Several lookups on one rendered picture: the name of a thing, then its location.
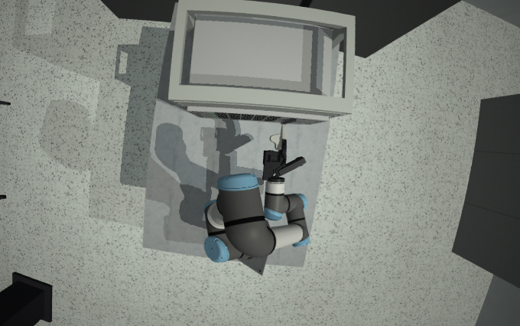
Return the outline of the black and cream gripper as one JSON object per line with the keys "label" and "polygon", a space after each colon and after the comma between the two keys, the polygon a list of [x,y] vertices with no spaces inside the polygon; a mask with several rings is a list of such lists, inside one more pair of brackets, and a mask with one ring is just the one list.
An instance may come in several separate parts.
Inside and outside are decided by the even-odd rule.
{"label": "black and cream gripper", "polygon": [[[278,173],[278,170],[281,168],[286,167],[286,160],[287,160],[287,140],[286,140],[286,129],[284,127],[284,124],[281,125],[281,134],[277,135],[271,135],[269,140],[271,142],[274,142],[275,149],[279,151],[264,151],[263,155],[263,175],[262,179],[263,181],[270,181],[270,182],[284,182],[284,178],[280,177],[280,174]],[[271,152],[270,152],[271,151]],[[266,158],[265,158],[266,155]],[[274,176],[275,174],[275,176]],[[274,177],[276,178],[274,178]]]}

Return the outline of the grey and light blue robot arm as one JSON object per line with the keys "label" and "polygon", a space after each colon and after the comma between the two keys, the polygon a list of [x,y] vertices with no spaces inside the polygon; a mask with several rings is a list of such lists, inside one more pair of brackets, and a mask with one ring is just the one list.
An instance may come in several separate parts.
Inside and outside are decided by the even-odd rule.
{"label": "grey and light blue robot arm", "polygon": [[[204,205],[208,232],[204,249],[213,262],[260,258],[284,246],[310,243],[303,194],[284,194],[284,182],[266,181],[263,210],[254,174],[232,174],[217,183],[217,199]],[[290,225],[266,226],[265,218],[280,220],[283,213]]]}

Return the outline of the white server rack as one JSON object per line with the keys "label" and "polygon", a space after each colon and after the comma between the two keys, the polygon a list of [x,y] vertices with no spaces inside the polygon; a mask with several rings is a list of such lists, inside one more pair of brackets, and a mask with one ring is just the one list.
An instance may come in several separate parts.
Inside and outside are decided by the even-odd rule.
{"label": "white server rack", "polygon": [[[356,16],[315,8],[179,0],[168,99],[195,116],[209,112],[201,117],[206,119],[273,116],[285,119],[278,122],[284,125],[311,125],[352,114],[355,29]],[[193,42],[190,84],[181,85],[186,31]],[[343,39],[339,98],[330,96],[331,60],[332,49]]]}

